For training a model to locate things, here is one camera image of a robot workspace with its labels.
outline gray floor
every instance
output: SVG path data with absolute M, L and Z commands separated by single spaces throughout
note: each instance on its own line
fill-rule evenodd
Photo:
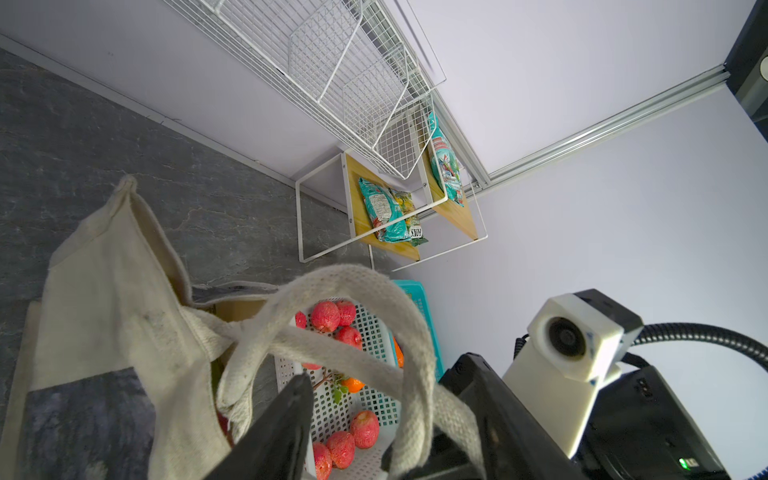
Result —
M 0 165 L 0 429 L 26 306 L 42 295 L 48 259 L 126 173 L 195 283 L 280 284 L 330 263 L 368 264 L 368 250 L 353 244 L 302 265 L 292 188 L 3 50 Z M 302 208 L 308 251 L 348 238 L 345 214 L 313 200 Z M 264 382 L 255 395 L 272 389 Z

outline food package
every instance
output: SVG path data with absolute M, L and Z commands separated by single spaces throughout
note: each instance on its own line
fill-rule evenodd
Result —
M 371 183 L 362 177 L 359 180 L 359 184 L 360 192 L 366 201 L 368 217 L 371 219 L 371 224 L 374 228 L 402 217 L 402 209 L 395 199 L 392 198 L 389 188 Z M 411 237 L 408 235 L 408 227 L 406 226 L 405 221 L 394 223 L 387 228 L 382 228 L 376 232 L 376 238 L 381 242 L 388 243 L 407 242 L 411 240 Z
M 435 154 L 432 156 L 432 173 L 438 182 L 440 175 L 442 175 L 448 198 L 464 207 L 464 187 L 462 186 L 462 179 L 458 175 L 458 160 L 456 160 L 456 154 L 453 152 L 451 144 L 440 130 L 435 112 L 429 114 L 429 129 L 434 131 L 432 143 L 435 147 Z
M 392 197 L 400 206 L 400 210 L 402 210 L 404 216 L 416 211 L 411 194 L 393 189 L 389 189 L 389 191 L 392 192 Z M 408 229 L 408 236 L 411 238 L 411 244 L 414 247 L 417 247 L 422 243 L 427 243 L 427 239 L 424 238 L 422 232 L 422 223 L 418 216 L 414 215 L 413 217 L 408 217 L 404 221 L 406 222 L 406 227 Z

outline bag handle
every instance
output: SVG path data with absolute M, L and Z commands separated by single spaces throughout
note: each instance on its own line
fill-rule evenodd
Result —
M 407 358 L 401 372 L 351 346 L 286 325 L 287 319 L 297 311 L 334 296 L 361 302 L 392 329 Z M 390 476 L 398 478 L 426 462 L 432 446 L 435 416 L 435 353 L 426 322 L 416 305 L 387 277 L 361 266 L 328 266 L 282 287 L 254 318 L 245 320 L 238 346 L 224 370 L 217 392 L 218 409 L 231 419 L 238 415 L 239 408 L 250 407 L 247 399 L 253 378 L 270 350 L 280 351 L 280 355 L 288 353 L 289 358 L 298 356 L 303 357 L 299 358 L 301 360 L 320 361 L 328 367 L 353 374 L 377 389 L 398 393 L 394 396 L 402 401 L 402 412 L 392 444 Z M 465 450 L 472 450 L 468 450 L 470 458 L 479 461 L 482 467 L 479 435 L 472 411 L 447 390 L 438 389 L 438 392 L 442 407 L 451 406 L 461 411 L 459 420 L 454 418 L 454 412 L 450 412 L 448 417 L 451 418 L 439 424 L 445 423 L 454 433 L 463 431 L 458 435 L 467 438 L 461 439 L 460 445 L 463 443 Z M 452 396 L 455 402 L 446 396 Z M 446 420 L 445 415 L 441 415 L 441 419 Z

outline wire shelf rack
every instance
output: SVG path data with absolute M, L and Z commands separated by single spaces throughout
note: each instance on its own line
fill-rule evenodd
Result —
M 165 2 L 381 173 L 413 172 L 434 85 L 377 0 Z

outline orange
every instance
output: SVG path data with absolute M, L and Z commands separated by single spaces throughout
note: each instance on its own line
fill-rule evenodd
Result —
M 402 356 L 402 350 L 400 345 L 397 344 L 395 337 L 392 337 L 392 341 L 395 343 L 395 355 L 397 355 L 397 366 L 402 368 L 402 365 L 406 362 L 406 359 Z
M 352 377 L 342 380 L 341 384 L 349 389 L 349 393 L 357 393 L 362 390 L 364 386 L 366 386 L 365 383 L 360 382 L 358 379 L 354 379 Z

